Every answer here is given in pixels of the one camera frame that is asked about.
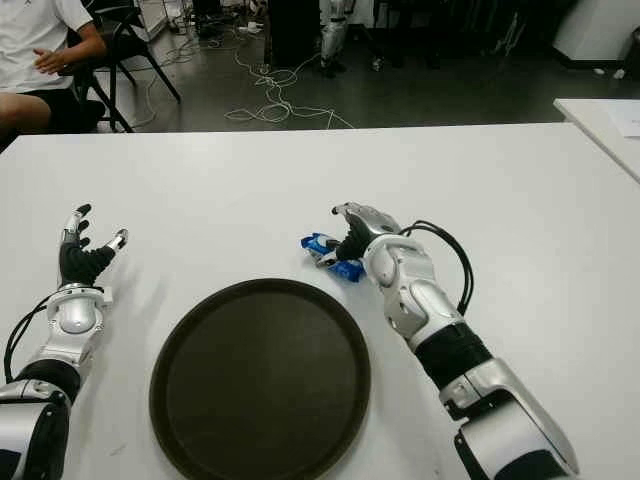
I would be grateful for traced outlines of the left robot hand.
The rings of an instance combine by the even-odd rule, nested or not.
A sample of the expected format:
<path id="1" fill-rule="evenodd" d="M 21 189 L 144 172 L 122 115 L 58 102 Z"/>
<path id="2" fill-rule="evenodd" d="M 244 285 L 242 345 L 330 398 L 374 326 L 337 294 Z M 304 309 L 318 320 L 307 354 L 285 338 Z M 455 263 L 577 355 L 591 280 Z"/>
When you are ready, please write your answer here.
<path id="1" fill-rule="evenodd" d="M 82 237 L 81 234 L 89 227 L 86 216 L 91 209 L 90 204 L 77 207 L 62 229 L 58 248 L 59 288 L 74 284 L 93 286 L 116 254 L 128 243 L 128 230 L 120 229 L 102 247 L 87 250 L 90 239 Z"/>

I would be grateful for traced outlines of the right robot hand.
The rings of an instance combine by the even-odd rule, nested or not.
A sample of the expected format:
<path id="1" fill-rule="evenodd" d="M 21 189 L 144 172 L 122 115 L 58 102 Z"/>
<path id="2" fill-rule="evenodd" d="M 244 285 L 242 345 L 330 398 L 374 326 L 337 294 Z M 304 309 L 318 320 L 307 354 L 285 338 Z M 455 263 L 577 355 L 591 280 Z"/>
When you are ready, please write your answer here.
<path id="1" fill-rule="evenodd" d="M 387 234 L 398 234 L 400 225 L 389 214 L 356 202 L 334 206 L 333 215 L 342 215 L 348 224 L 345 238 L 317 262 L 319 267 L 329 267 L 339 261 L 359 260 L 376 238 Z"/>

